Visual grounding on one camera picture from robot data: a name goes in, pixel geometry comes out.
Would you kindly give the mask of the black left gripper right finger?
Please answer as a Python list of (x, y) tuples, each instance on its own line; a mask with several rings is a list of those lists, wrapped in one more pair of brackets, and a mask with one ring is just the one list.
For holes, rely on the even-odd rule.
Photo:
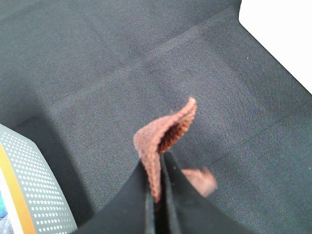
[(171, 153), (160, 156), (162, 199), (157, 234), (252, 234), (203, 198), (183, 175)]

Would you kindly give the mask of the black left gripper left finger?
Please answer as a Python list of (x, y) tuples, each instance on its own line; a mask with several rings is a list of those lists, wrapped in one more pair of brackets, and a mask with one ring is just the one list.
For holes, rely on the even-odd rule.
[(115, 198), (76, 234), (155, 234), (154, 200), (142, 163)]

